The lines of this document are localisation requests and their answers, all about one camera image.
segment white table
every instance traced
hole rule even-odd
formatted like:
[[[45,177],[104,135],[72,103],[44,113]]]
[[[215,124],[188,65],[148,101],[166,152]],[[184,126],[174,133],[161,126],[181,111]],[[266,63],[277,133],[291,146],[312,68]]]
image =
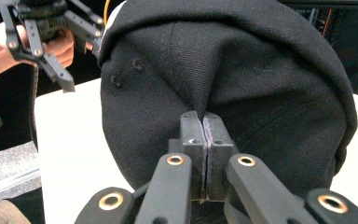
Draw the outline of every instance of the white table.
[[[100,79],[53,92],[35,105],[48,224],[74,223],[90,197],[107,187],[132,190],[110,153],[102,130]],[[358,110],[358,96],[355,96]],[[358,131],[332,190],[358,205]]]

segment orange wire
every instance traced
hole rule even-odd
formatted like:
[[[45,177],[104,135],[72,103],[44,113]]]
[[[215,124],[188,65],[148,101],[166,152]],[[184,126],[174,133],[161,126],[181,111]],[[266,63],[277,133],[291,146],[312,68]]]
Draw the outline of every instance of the orange wire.
[[[109,8],[109,3],[110,3],[110,0],[106,0],[105,6],[103,9],[103,24],[104,25],[107,24],[107,9]]]
[[[333,12],[333,9],[330,8],[330,10],[328,10],[327,20],[326,20],[326,24],[324,25],[324,31],[322,32],[322,36],[324,36],[326,34],[327,26],[328,26],[328,23],[330,22],[330,17],[331,17],[332,12]]]

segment screw hole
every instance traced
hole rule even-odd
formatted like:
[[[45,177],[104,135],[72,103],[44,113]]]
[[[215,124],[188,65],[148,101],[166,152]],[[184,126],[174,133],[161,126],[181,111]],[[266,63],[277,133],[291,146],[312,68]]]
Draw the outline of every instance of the screw hole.
[[[153,224],[168,224],[168,220],[165,217],[156,217],[153,220]]]
[[[252,161],[251,161],[250,159],[248,159],[248,158],[243,158],[241,161],[242,161],[242,162],[245,162],[245,163],[251,163],[251,162],[252,162]]]
[[[287,220],[287,224],[301,224],[301,222],[298,221],[297,219],[289,218]]]
[[[199,143],[200,143],[200,140],[190,139],[190,140],[188,140],[188,142],[191,143],[191,144],[199,144]]]
[[[339,203],[334,201],[334,200],[331,200],[331,199],[326,199],[325,200],[326,203],[330,204],[331,206],[335,207],[335,208],[339,208]]]
[[[110,198],[107,198],[107,199],[105,200],[105,203],[106,203],[106,204],[110,204],[110,205],[115,204],[115,203],[117,203],[117,202],[118,202],[118,198],[117,198],[117,197],[110,197]]]
[[[132,66],[133,69],[137,72],[142,72],[144,70],[144,62],[139,58],[132,60]]]
[[[179,159],[179,158],[177,158],[177,157],[173,157],[173,158],[171,158],[171,161],[172,161],[172,162],[179,162],[179,161],[180,161],[180,159]]]
[[[121,82],[119,81],[119,78],[116,75],[112,75],[110,77],[110,82],[116,87],[116,88],[120,88],[121,87]]]

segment human hand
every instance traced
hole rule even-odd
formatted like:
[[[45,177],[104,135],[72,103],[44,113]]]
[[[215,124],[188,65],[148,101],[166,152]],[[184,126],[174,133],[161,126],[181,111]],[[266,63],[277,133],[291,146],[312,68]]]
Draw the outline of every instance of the human hand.
[[[25,48],[29,48],[29,40],[27,32],[22,25],[17,26],[17,32],[19,33],[19,37],[22,45]],[[0,48],[6,49],[6,39],[7,34],[5,30],[5,24],[3,22],[0,23]],[[42,43],[43,49],[46,54],[53,53],[58,61],[62,64],[63,67],[67,67],[72,64],[74,59],[74,37],[72,32],[68,29],[64,29],[59,31],[59,35],[57,38],[50,40],[47,43]],[[17,63],[31,63],[27,61],[15,62],[13,65]]]
[[[53,53],[63,67],[72,64],[74,60],[74,37],[68,29],[59,31],[57,38],[43,43],[43,49],[46,54]]]
[[[17,31],[22,45],[25,48],[29,48],[29,40],[25,28],[22,25],[18,25]],[[26,60],[14,60],[7,48],[6,39],[7,34],[5,24],[0,23],[0,74],[19,63],[32,64],[32,62]],[[43,43],[42,45],[45,53],[53,53],[63,67],[67,67],[72,63],[74,59],[74,38],[70,30],[65,29],[60,31],[56,39]]]

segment metal screw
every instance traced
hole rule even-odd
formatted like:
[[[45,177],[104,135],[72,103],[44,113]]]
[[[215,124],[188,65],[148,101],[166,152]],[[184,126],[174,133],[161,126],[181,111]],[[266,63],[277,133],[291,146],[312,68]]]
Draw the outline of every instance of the metal screw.
[[[41,54],[42,54],[42,50],[41,50],[41,49],[36,49],[36,50],[34,50],[34,55],[40,56]]]
[[[17,43],[15,41],[10,41],[10,42],[8,42],[8,47],[10,49],[16,49],[17,48]]]

